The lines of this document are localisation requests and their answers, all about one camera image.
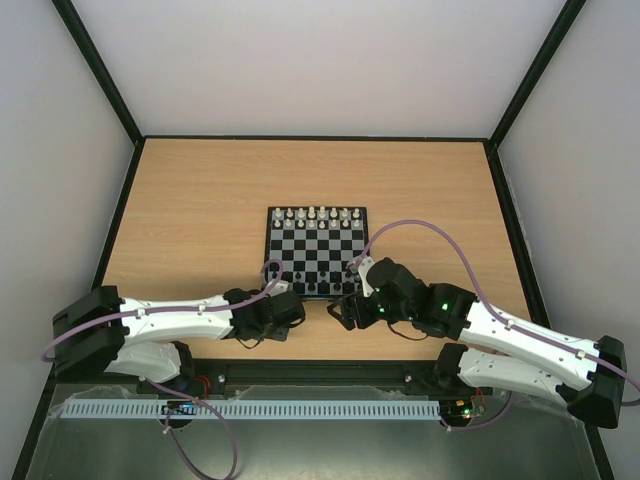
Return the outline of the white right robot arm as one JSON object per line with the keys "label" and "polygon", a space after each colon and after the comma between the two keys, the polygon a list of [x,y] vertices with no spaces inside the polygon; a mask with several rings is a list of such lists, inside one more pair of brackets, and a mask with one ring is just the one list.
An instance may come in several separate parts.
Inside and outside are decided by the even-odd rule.
{"label": "white right robot arm", "polygon": [[464,385],[522,393],[564,407],[595,427],[615,429],[623,405],[623,343],[581,339],[508,314],[448,283],[425,284],[389,258],[365,258],[360,287],[327,309],[346,330],[408,322],[445,338],[434,375],[445,390]]}

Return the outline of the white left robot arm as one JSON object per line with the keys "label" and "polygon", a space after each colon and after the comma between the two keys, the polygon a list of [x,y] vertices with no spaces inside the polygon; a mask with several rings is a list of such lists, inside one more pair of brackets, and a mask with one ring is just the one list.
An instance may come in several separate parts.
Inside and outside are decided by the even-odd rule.
{"label": "white left robot arm", "polygon": [[189,338],[283,341],[304,319],[300,297],[284,281],[174,302],[125,298],[103,286],[53,317],[42,359],[65,382],[109,373],[166,383],[193,376]]}

